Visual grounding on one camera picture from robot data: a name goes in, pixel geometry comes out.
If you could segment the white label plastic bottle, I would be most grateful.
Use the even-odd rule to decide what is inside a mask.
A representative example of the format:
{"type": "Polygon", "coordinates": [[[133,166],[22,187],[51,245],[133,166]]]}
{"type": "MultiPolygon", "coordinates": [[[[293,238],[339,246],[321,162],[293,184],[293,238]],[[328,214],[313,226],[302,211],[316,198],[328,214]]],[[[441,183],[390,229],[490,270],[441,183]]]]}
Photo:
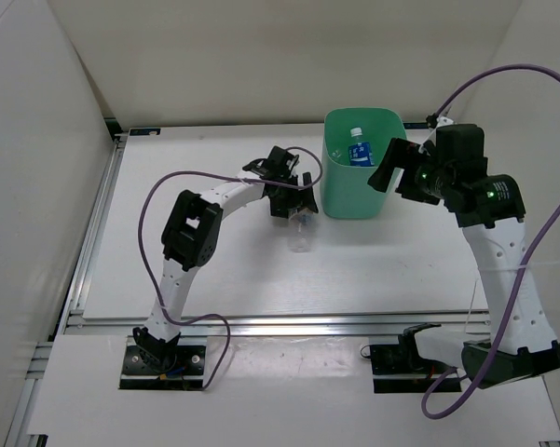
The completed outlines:
{"type": "Polygon", "coordinates": [[[288,248],[292,252],[310,252],[316,232],[316,214],[309,209],[295,210],[288,219],[288,248]]]}

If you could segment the green plastic bin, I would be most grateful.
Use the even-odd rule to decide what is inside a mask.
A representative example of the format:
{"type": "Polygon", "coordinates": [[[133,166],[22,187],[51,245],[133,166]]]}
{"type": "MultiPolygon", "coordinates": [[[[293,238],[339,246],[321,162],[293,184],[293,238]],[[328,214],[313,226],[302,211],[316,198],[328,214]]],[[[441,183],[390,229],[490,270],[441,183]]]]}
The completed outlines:
{"type": "Polygon", "coordinates": [[[383,159],[392,138],[405,138],[403,122],[390,109],[354,107],[335,109],[324,119],[321,203],[335,219],[369,219],[380,212],[387,195],[367,184],[383,159]],[[361,128],[370,143],[374,165],[352,167],[348,160],[350,130],[361,128]]]}

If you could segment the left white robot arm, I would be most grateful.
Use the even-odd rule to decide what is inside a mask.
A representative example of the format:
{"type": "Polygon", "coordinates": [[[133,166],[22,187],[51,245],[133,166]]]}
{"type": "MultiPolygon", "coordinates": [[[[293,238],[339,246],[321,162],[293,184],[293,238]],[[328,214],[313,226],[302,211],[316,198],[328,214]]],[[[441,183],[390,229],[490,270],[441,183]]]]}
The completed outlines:
{"type": "Polygon", "coordinates": [[[275,146],[268,156],[243,166],[235,177],[212,174],[218,185],[202,192],[179,193],[160,241],[163,270],[156,276],[148,259],[143,227],[149,205],[164,182],[183,176],[180,170],[158,179],[141,207],[137,241],[143,266],[155,289],[155,303],[144,325],[132,336],[143,362],[156,373],[171,373],[178,364],[177,347],[185,321],[181,319],[192,283],[217,248],[222,222],[247,205],[268,199],[275,218],[290,219],[301,211],[318,212],[314,186],[320,175],[299,174],[296,167],[302,147],[275,146]]]}

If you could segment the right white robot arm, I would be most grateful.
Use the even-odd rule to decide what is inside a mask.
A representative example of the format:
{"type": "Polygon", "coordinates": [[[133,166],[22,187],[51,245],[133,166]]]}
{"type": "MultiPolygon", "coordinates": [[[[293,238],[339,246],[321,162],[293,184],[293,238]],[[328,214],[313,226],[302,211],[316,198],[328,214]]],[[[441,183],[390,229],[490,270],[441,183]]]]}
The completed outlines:
{"type": "Polygon", "coordinates": [[[473,339],[436,323],[410,327],[398,337],[393,363],[426,372],[432,363],[463,370],[481,389],[560,369],[560,341],[545,316],[527,269],[526,208],[516,180],[488,172],[484,131],[474,124],[445,125],[417,144],[394,138],[368,183],[386,191],[396,169],[397,194],[444,204],[471,247],[493,325],[473,339]]]}

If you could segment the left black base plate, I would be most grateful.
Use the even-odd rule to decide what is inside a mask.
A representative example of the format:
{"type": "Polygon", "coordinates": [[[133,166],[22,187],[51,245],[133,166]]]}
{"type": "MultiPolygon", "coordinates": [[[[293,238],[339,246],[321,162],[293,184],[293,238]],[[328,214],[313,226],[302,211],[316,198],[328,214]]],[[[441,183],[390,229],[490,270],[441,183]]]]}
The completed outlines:
{"type": "Polygon", "coordinates": [[[204,385],[207,345],[180,343],[163,366],[145,362],[146,356],[127,340],[118,380],[121,390],[200,391],[204,385]]]}

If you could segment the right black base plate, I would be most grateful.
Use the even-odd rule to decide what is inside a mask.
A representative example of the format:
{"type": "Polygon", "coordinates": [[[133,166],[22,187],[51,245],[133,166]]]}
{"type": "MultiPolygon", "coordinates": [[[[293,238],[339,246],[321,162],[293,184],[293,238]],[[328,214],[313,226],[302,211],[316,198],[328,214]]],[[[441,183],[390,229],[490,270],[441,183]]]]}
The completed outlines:
{"type": "Polygon", "coordinates": [[[371,362],[375,394],[424,394],[448,366],[422,360],[412,366],[399,345],[363,345],[363,359],[371,362]]]}

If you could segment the blue label plastic bottle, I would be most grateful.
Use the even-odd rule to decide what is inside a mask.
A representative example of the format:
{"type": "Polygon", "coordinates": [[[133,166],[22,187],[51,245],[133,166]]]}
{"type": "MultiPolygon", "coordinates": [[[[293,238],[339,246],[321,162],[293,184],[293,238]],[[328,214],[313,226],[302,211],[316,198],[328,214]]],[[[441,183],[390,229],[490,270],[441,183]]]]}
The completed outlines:
{"type": "Polygon", "coordinates": [[[351,143],[348,147],[348,160],[352,167],[370,168],[374,163],[370,143],[365,139],[361,128],[350,130],[351,143]]]}

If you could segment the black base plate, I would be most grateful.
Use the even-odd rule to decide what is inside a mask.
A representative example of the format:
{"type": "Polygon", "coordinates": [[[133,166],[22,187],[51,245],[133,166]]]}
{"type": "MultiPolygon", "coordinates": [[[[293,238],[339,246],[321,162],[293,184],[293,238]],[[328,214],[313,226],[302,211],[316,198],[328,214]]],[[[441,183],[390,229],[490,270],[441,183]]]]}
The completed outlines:
{"type": "Polygon", "coordinates": [[[180,343],[163,366],[145,362],[146,356],[127,340],[118,380],[121,390],[200,391],[204,385],[207,345],[180,343]]]}
{"type": "Polygon", "coordinates": [[[448,366],[422,360],[412,366],[399,345],[363,345],[363,359],[371,362],[375,394],[424,394],[448,366]]]}

